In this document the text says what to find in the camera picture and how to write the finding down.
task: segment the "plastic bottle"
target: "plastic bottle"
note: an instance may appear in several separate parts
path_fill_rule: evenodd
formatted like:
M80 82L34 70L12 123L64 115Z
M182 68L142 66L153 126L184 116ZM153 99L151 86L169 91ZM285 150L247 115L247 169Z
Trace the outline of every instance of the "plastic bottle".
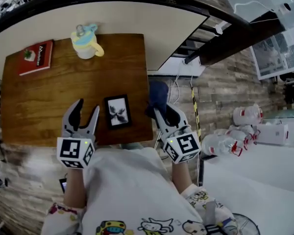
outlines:
M209 134L201 143L202 151L206 155L227 155L234 153L240 156L242 148L237 146L237 141L230 136Z
M227 129L217 129L214 131L214 134L224 135L226 131L227 131Z
M225 135L232 137L235 139L238 143L238 146L244 147L245 150L247 150L247 143L248 143L248 138L247 135L240 130L227 130L225 132Z
M263 112L258 104L248 107L237 107L233 111L233 121L235 125L261 123Z
M239 130L239 131L243 131L246 135L247 141L246 143L248 144L250 141L255 140L255 131L254 129L251 127L251 125L240 125L240 126L234 126L231 125L229 127L229 130Z

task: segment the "wall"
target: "wall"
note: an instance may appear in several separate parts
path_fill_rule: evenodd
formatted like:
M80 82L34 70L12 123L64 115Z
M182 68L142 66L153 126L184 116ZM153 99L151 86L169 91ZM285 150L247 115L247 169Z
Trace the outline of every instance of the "wall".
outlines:
M98 24L97 34L144 34L147 69L157 70L205 19L189 11L141 2L93 2L54 9L0 33L0 79L7 55L37 42L69 38L78 24L89 23Z

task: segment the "yellow black striped pole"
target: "yellow black striped pole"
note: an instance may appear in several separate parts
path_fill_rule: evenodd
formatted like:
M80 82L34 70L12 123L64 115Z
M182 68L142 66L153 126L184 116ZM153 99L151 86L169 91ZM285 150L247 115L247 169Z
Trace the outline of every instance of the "yellow black striped pole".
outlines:
M196 117L196 127L197 127L197 135L199 142L201 144L201 128L200 128L200 122L199 122L199 115L198 115L198 108L197 108L197 102L195 98L195 93L194 93L194 88L191 85L192 89L192 99L193 99L193 105L194 105L194 112L195 112L195 117ZM202 186L203 185L203 179L204 179L204 160L199 157L199 179L198 179L198 185Z
M192 88L192 99L193 99L193 105L194 105L194 112L195 112L195 117L196 117L196 127L197 127L197 134L198 134L198 139L199 142L201 142L201 129L200 129L200 123L199 123L199 115L198 115L198 109L197 109L197 102L195 98L195 93L194 93L194 88Z

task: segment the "wooden table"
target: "wooden table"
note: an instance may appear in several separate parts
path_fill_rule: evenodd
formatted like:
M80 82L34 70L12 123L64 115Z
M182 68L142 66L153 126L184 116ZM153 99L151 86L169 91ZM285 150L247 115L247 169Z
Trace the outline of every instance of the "wooden table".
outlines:
M100 106L96 139L99 145L152 139L151 119L145 114L148 78L142 34L98 35L103 57L83 60L70 39L54 42L51 68L18 76L19 52L5 60L1 89L1 126L5 143L56 146L62 116L84 98L81 125ZM104 98L127 94L132 125L109 130Z

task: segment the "white box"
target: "white box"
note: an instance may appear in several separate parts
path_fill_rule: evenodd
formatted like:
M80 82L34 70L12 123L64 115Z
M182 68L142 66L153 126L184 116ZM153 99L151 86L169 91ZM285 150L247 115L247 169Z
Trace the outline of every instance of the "white box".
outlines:
M269 143L285 145L287 142L289 127L287 124L257 124L253 125L258 130L256 141L258 143Z

